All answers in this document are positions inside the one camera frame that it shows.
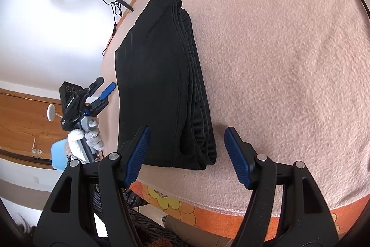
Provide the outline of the white gloved left hand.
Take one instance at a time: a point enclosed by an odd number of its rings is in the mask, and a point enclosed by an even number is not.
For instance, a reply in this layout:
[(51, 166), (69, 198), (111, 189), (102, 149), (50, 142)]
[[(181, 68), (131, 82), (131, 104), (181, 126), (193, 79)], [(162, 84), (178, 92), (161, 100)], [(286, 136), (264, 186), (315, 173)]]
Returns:
[(104, 149), (99, 122), (97, 117), (85, 117), (82, 119), (82, 128), (76, 128), (68, 134), (68, 147), (74, 159), (84, 163), (99, 160)]

